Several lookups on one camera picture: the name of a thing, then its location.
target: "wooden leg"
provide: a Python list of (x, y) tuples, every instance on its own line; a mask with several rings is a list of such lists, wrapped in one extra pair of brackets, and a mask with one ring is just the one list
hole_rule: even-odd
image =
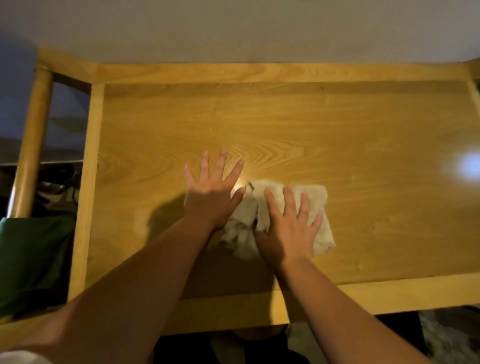
[(52, 73), (37, 68), (28, 104), (17, 173), (8, 205), (7, 217), (10, 218), (26, 218), (32, 213), (52, 84)]

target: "green cloth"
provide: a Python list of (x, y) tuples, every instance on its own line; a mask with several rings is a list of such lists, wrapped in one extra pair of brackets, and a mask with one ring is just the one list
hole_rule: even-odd
[(0, 221), (0, 317), (21, 312), (60, 277), (75, 219), (3, 218)]

